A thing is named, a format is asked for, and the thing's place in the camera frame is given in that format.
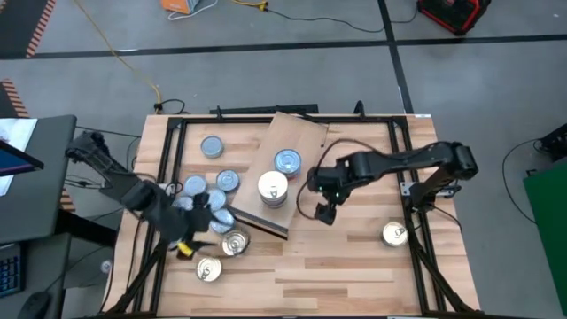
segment black desk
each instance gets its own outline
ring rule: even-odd
[[[34,292],[44,291],[57,277],[61,276],[66,269],[67,257],[71,236],[61,234],[48,238],[31,240],[24,245],[23,255],[27,259],[26,283],[23,292],[0,298],[0,317],[17,318],[21,307]],[[50,306],[45,319],[59,319],[61,317],[61,306],[65,296],[63,291],[64,277],[59,279],[50,289]]]
[[[100,245],[113,246],[116,231],[59,208],[68,160],[65,149],[74,135],[73,115],[40,119],[26,153],[43,170],[15,175],[0,197],[0,243],[13,243],[68,232]]]

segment black metal frame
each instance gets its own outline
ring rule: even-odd
[[[355,108],[355,112],[358,115],[352,116],[309,116],[309,115],[300,115],[302,118],[308,121],[316,122],[316,123],[376,123],[376,124],[385,124],[387,125],[388,132],[390,135],[390,143],[392,147],[392,152],[399,152],[400,146],[398,144],[398,138],[396,134],[396,128],[401,131],[401,135],[403,138],[404,149],[411,150],[411,140],[409,135],[408,129],[408,121],[406,116],[368,116],[364,112],[363,105],[359,102],[359,104]],[[181,161],[183,158],[183,146],[185,142],[185,136],[187,132],[187,126],[189,124],[218,124],[218,123],[226,123],[226,124],[250,124],[250,123],[270,123],[273,119],[273,115],[262,115],[262,116],[223,116],[222,113],[218,112],[216,117],[208,117],[208,118],[183,118],[183,117],[170,117],[167,123],[167,132],[164,140],[164,146],[161,153],[161,160],[159,163],[159,172],[158,172],[158,183],[166,183],[166,168],[167,162],[169,160],[169,152],[172,147],[172,139],[174,135],[174,131],[179,129],[179,139],[177,141],[175,157],[174,157],[174,166],[173,166],[173,173],[171,176],[171,183],[175,183],[179,177],[179,171],[181,168]],[[411,180],[413,182],[418,182],[419,178],[417,172],[415,170],[410,172]],[[405,177],[402,173],[397,174],[398,182],[402,183],[405,182]],[[409,206],[408,202],[404,200],[404,198],[400,194],[401,203],[403,206],[404,211],[404,220],[406,224],[412,224],[411,220],[411,206]],[[431,260],[431,263],[435,269],[437,269],[437,262],[435,259],[435,252],[433,250],[433,244],[431,239],[431,231],[429,228],[429,223],[427,222],[427,217],[425,213],[419,214],[419,220],[421,223],[421,231],[424,239],[424,251],[426,255]],[[148,228],[148,232],[146,235],[145,243],[144,243],[144,252],[142,257],[142,264],[145,264],[151,253],[151,246],[154,241],[154,232],[155,229],[153,227]],[[417,297],[419,299],[420,309],[422,315],[430,314],[431,311],[429,309],[429,303],[427,301],[427,294],[425,290],[425,283],[423,280],[423,271],[421,267],[420,257],[416,249],[411,245],[410,246],[411,252],[411,260],[412,266],[415,274],[416,280],[416,288],[417,288]],[[158,261],[158,265],[156,267],[153,289],[151,292],[151,302],[150,302],[150,312],[157,313],[158,311],[158,304],[159,304],[159,296],[161,293],[161,284],[164,275],[164,268],[165,268],[165,256],[160,258]],[[435,292],[435,299],[437,301],[437,309],[438,314],[451,314],[447,313],[447,308],[445,305],[445,299],[443,297],[443,292],[439,289],[439,287],[433,283],[433,290]],[[144,287],[140,289],[138,294],[136,295],[133,311],[139,312],[141,311],[142,306],[142,296],[144,295]]]

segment table leg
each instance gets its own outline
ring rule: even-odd
[[[109,247],[114,247],[116,237],[118,236],[116,230],[101,226],[95,222],[81,218],[76,214],[59,210],[55,233],[59,234],[64,232],[74,237]]]

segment wooden table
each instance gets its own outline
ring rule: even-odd
[[[208,115],[191,115],[205,117]],[[156,175],[166,134],[168,117],[148,116],[136,160],[136,172]],[[429,117],[408,116],[409,131],[415,148],[437,140]],[[180,180],[189,174],[203,174],[213,183],[223,169],[235,169],[244,178],[254,150],[262,141],[268,124],[189,125]],[[219,159],[206,159],[199,150],[201,140],[215,134],[225,143]],[[385,125],[330,124],[326,144],[340,137],[351,137],[391,152]],[[338,144],[323,165],[362,148]],[[175,148],[169,156],[171,174]],[[434,168],[420,171],[425,179]],[[301,205],[313,212],[320,196],[305,192]],[[454,214],[453,201],[439,199],[437,206]],[[195,261],[179,261],[167,256],[159,315],[417,315],[420,314],[409,247],[391,248],[379,238],[384,225],[402,220],[399,185],[395,175],[353,191],[338,209],[332,227],[296,215],[290,237],[280,238],[250,229],[252,242],[247,253],[223,261],[218,281],[200,282],[194,272]],[[462,235],[453,221],[435,211],[429,212],[431,235],[439,270],[455,291],[471,307],[478,308]],[[124,214],[116,245],[112,289],[105,308],[124,293],[137,220]],[[146,225],[136,241],[135,265],[142,257]],[[434,306],[431,279],[424,272],[430,307]],[[153,276],[144,292],[143,309],[148,309]]]

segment wooden board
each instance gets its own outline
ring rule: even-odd
[[[241,176],[240,188],[231,211],[238,220],[260,230],[288,237],[291,219],[296,213],[295,200],[299,187],[307,179],[307,171],[320,157],[327,127],[295,116],[276,113],[263,134],[258,150],[251,153],[252,162],[246,174]],[[293,149],[301,156],[300,175],[288,182],[287,199],[276,209],[265,205],[258,193],[258,180],[262,174],[275,170],[274,157],[284,149]]]
[[[148,117],[136,171],[157,174],[166,124],[167,116]],[[411,115],[408,125],[415,148],[437,140],[431,118]],[[189,125],[180,180],[190,174],[202,174],[213,183],[216,174],[227,168],[243,175],[252,163],[250,153],[260,147],[267,129],[268,124]],[[202,138],[211,134],[223,136],[225,141],[226,150],[219,159],[207,159],[199,150]],[[385,125],[332,124],[325,144],[340,137],[359,139],[382,152],[390,151]],[[333,165],[337,156],[359,150],[361,147],[354,144],[337,145],[323,165]],[[420,177],[424,179],[433,171],[420,171]],[[169,254],[158,315],[419,314],[408,247],[386,247],[378,237],[387,222],[402,218],[398,191],[395,175],[387,175],[354,191],[338,209],[332,227],[296,215],[291,221],[288,241],[250,229],[252,243],[247,254],[224,261],[222,277],[212,284],[201,283],[195,277],[193,269],[198,258],[179,261],[174,254]],[[318,195],[306,192],[302,195],[302,208],[311,213],[318,200],[322,200]],[[455,214],[452,200],[441,199],[437,206]],[[458,227],[436,212],[429,213],[429,222],[441,273],[466,303],[478,308]],[[136,224],[130,214],[124,214],[116,245],[112,289],[105,309],[116,303],[126,289]],[[142,256],[145,224],[140,234],[136,241],[133,275],[137,273]],[[435,309],[429,276],[425,276],[425,282],[430,307]],[[153,281],[149,279],[143,303],[146,310],[150,305],[152,285]]]

